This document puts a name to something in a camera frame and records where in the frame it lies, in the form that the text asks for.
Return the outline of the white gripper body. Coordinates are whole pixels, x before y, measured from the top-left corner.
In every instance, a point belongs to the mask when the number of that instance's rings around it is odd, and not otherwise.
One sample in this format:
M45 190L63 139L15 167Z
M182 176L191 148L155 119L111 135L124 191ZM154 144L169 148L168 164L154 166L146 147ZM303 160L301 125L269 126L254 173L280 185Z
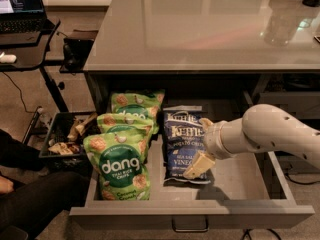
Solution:
M204 131L203 143L207 152L216 159L228 159L244 152L240 119L220 121Z

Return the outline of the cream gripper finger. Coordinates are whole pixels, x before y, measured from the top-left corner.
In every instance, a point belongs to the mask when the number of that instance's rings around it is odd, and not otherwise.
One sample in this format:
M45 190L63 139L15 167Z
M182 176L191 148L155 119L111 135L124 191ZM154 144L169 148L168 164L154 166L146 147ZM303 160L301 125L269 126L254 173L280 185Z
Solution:
M213 122L208 118L201 118L199 122L202 125L204 131L207 131L213 125Z
M215 165L215 158L205 151L198 150L194 155L191 163L183 173L187 179L199 178Z

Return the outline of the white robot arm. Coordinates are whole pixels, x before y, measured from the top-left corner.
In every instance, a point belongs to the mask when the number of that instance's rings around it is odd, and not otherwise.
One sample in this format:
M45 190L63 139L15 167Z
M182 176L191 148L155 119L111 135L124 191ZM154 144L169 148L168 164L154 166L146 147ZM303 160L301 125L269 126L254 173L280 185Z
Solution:
M215 161L242 153L283 151L320 168L319 131L284 110L269 104L250 107L242 118L213 123L202 118L204 151L197 151L184 171L186 179L198 178Z

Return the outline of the person's right hand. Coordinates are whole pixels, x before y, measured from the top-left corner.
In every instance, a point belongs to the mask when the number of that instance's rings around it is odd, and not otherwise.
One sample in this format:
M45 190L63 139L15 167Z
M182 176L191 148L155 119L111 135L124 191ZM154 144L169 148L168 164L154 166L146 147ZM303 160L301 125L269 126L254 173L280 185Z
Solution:
M8 194L14 191L14 183L5 178L0 176L0 194Z

